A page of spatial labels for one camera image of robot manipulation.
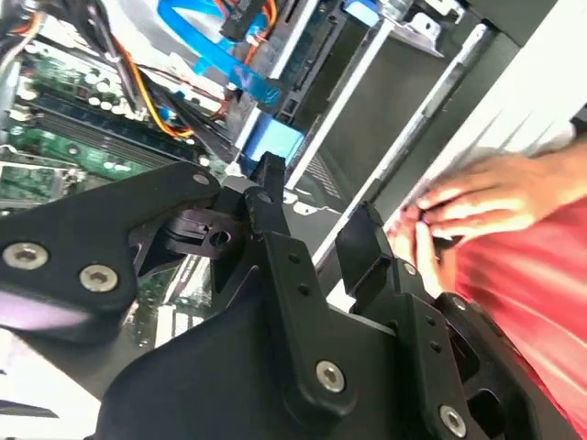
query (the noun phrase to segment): motherboard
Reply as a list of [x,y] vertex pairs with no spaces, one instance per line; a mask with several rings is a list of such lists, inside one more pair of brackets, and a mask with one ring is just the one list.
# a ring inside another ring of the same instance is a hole
[[[32,41],[3,80],[3,94],[11,99],[4,102],[0,132],[1,216],[178,160],[205,166],[219,180],[225,177],[229,152],[218,155],[193,139],[161,133],[144,107],[132,108],[111,67],[63,49],[46,38]],[[171,75],[153,78],[191,105],[201,104]],[[169,112],[161,117],[172,124],[176,116]],[[141,281],[133,313],[138,339],[152,331],[143,317],[161,306],[174,273],[167,270]]]

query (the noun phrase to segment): person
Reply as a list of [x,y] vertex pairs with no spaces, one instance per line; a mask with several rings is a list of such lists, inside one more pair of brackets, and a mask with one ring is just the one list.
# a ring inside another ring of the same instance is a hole
[[[433,236],[463,239],[437,255]],[[436,182],[388,237],[430,295],[455,292],[481,306],[587,439],[587,138]]]

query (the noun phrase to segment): black mount arm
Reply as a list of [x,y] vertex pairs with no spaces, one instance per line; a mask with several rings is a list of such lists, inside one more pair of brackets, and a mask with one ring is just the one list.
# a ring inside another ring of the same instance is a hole
[[337,240],[354,314],[330,308],[283,176],[267,154],[241,194],[175,164],[0,221],[0,325],[77,344],[116,334],[139,277],[213,260],[214,316],[118,376],[96,439],[579,438],[468,304],[429,303],[368,206]]

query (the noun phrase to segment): silver screw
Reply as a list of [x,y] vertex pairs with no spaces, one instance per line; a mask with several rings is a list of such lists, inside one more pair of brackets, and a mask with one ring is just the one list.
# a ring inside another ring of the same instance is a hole
[[329,360],[321,360],[316,365],[316,376],[324,388],[331,392],[345,389],[345,377],[340,368]]
[[271,197],[269,195],[267,195],[265,192],[259,192],[259,198],[265,202],[266,204],[272,204],[273,200],[271,199]]
[[194,180],[202,185],[209,185],[210,181],[202,174],[194,174]]
[[80,282],[90,292],[106,293],[118,285],[118,275],[101,264],[93,264],[80,272]]
[[440,419],[442,423],[458,438],[463,438],[467,435],[467,425],[462,420],[460,414],[451,406],[442,405],[440,410]]
[[49,252],[35,243],[15,243],[4,249],[2,259],[11,268],[34,270],[49,261]]
[[404,263],[404,269],[410,275],[416,275],[417,274],[417,270],[410,263]]
[[465,302],[461,298],[458,298],[456,296],[453,296],[452,297],[452,301],[461,310],[467,310],[467,305],[465,305]]

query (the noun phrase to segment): red shirt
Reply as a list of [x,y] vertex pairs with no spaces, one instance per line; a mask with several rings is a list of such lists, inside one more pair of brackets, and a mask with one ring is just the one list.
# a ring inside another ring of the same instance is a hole
[[458,266],[457,292],[501,327],[587,439],[587,198],[465,244]]

